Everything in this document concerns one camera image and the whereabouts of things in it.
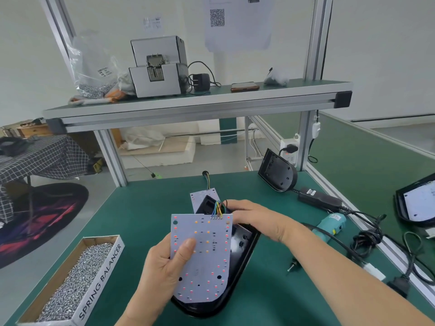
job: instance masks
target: teal hot glue gun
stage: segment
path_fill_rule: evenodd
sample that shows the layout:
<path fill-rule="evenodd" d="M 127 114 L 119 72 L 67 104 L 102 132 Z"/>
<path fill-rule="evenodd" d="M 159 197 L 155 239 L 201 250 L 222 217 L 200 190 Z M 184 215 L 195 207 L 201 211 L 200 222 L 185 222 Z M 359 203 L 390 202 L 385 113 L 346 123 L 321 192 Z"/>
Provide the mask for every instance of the teal hot glue gun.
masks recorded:
<path fill-rule="evenodd" d="M 339 233 L 344 227 L 345 227 L 345 223 L 346 223 L 346 216 L 344 216 L 341 213 L 332 213 L 329 214 L 327 217 L 325 217 L 320 223 L 319 225 L 317 225 L 317 227 L 319 229 L 322 229 L 328 233 L 330 233 L 331 235 L 336 235 L 337 233 Z M 317 235 L 320 239 L 322 239 L 324 242 L 328 242 L 331 238 L 327 235 L 325 235 L 324 233 L 313 229 L 313 233 L 315 235 Z M 293 258 L 290 268 L 287 270 L 288 272 L 290 272 L 290 270 L 295 267 L 298 266 L 299 263 L 297 261 L 297 259 Z"/>

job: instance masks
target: qr code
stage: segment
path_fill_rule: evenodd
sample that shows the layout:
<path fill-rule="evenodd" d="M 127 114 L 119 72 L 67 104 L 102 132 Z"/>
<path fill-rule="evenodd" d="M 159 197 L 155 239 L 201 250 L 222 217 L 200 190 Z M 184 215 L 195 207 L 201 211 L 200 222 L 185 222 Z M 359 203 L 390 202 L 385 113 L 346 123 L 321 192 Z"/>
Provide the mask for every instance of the qr code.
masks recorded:
<path fill-rule="evenodd" d="M 225 26 L 225 9 L 210 9 L 210 26 Z"/>

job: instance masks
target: checkered tablecloth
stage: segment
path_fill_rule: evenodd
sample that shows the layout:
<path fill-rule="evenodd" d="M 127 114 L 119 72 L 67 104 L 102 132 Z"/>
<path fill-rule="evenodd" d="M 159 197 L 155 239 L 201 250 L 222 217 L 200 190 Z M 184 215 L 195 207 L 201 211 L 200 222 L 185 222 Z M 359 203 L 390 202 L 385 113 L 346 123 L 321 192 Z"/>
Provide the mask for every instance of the checkered tablecloth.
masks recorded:
<path fill-rule="evenodd" d="M 68 180 L 87 170 L 88 155 L 67 135 L 38 137 L 27 150 L 15 157 L 0 156 L 0 221 L 14 219 L 14 207 L 5 183 L 28 175 Z"/>

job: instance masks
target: smartphone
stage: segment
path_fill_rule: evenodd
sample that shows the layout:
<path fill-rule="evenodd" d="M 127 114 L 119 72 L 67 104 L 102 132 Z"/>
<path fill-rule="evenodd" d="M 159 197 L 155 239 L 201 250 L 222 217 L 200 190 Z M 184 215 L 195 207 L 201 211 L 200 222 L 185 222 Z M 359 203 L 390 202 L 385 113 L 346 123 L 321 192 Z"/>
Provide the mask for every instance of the smartphone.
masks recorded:
<path fill-rule="evenodd" d="M 236 93 L 240 91 L 249 91 L 249 90 L 258 90 L 260 86 L 255 82 L 241 82 L 241 83 L 233 83 L 231 85 L 231 92 Z"/>

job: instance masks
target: black power brick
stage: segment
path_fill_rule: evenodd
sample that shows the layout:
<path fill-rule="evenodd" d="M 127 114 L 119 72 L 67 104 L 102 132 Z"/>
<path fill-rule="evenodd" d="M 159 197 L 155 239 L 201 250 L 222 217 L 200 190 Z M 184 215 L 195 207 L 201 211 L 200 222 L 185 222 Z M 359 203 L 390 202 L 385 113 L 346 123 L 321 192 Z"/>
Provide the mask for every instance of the black power brick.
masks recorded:
<path fill-rule="evenodd" d="M 306 187 L 300 189 L 297 199 L 309 205 L 327 209 L 332 213 L 339 212 L 343 203 L 339 198 Z"/>

